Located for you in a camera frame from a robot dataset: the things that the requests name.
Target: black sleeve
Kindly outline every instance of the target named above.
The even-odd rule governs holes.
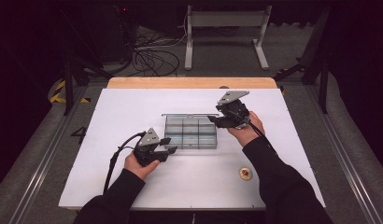
[[[127,223],[131,205],[145,182],[123,169],[109,190],[87,202],[78,213],[74,224]]]
[[[260,179],[267,223],[333,223],[310,183],[258,137],[243,151]]]

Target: person's right hand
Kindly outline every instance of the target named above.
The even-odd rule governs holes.
[[[255,125],[264,134],[263,124],[258,116],[253,111],[249,111],[249,117],[252,124]],[[241,147],[244,147],[250,141],[259,137],[259,135],[253,131],[250,125],[242,129],[229,128],[227,131],[229,131],[229,133],[238,140]]]

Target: person's hand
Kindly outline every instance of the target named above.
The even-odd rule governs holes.
[[[249,117],[252,124],[255,125],[264,134],[263,124],[262,121],[258,118],[258,116],[253,111],[249,111]],[[229,128],[227,129],[227,131],[229,131],[229,133],[232,134],[238,140],[241,147],[244,147],[250,141],[259,137],[259,135],[257,135],[255,131],[253,131],[250,125],[242,129]]]
[[[156,167],[160,164],[159,161],[153,161],[149,165],[143,167],[139,164],[138,160],[136,159],[134,152],[131,152],[130,155],[128,155],[125,158],[124,162],[124,169],[131,171],[135,175],[137,175],[141,179],[145,179],[148,174],[150,174],[152,171],[156,169]]]

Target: person's arm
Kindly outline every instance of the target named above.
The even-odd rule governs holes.
[[[250,112],[252,123],[262,133],[262,122]],[[333,223],[316,198],[310,183],[285,164],[263,137],[252,128],[229,129],[243,147],[260,179],[260,194],[266,204],[267,223]]]
[[[145,186],[144,179],[158,165],[159,162],[154,161],[142,167],[131,153],[118,179],[104,195],[92,198],[83,206],[74,224],[127,223],[131,205]]]

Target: person's left hand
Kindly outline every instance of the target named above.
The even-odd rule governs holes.
[[[156,167],[160,164],[159,161],[153,161],[149,165],[143,167],[139,164],[138,160],[136,159],[134,152],[131,152],[130,155],[128,155],[125,158],[124,162],[124,169],[127,169],[137,175],[139,178],[145,180],[145,178],[153,172]]]

